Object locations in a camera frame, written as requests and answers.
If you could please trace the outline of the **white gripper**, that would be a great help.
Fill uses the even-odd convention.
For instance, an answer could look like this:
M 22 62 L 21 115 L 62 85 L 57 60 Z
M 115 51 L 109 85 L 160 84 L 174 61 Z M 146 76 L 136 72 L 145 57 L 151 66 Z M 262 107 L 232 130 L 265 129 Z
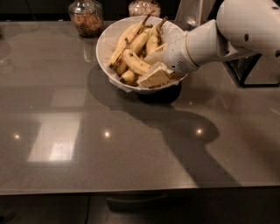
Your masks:
M 187 32 L 183 31 L 172 42 L 162 44 L 148 54 L 144 61 L 153 66 L 138 79 L 137 84 L 143 88 L 159 87 L 169 82 L 174 72 L 184 76 L 196 71 L 199 67 L 189 56 L 186 37 Z

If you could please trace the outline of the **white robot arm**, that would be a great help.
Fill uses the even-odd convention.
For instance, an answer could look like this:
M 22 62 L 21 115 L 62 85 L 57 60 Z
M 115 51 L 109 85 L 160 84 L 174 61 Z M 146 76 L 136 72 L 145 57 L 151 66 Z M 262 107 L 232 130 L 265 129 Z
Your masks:
M 162 62 L 181 76 L 212 61 L 260 53 L 280 63 L 280 12 L 273 0 L 224 0 L 215 19 L 180 33 L 145 62 Z

